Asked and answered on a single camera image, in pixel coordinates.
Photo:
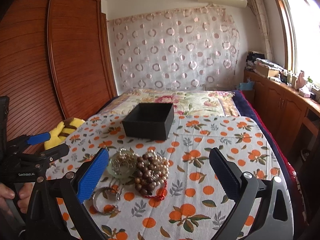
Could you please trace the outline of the left hand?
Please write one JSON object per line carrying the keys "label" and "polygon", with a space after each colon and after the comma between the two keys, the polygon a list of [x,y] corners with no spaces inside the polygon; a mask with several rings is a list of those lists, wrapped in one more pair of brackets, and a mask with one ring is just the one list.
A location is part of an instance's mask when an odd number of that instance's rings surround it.
{"label": "left hand", "polygon": [[[0,183],[1,189],[1,212],[5,215],[13,216],[11,209],[9,208],[6,200],[13,200],[15,198],[15,193],[12,189],[5,186],[3,183]],[[19,200],[17,205],[21,211],[21,213],[26,214],[28,211],[29,200],[31,197],[31,192],[33,190],[33,183],[25,183],[20,189],[18,195]]]}

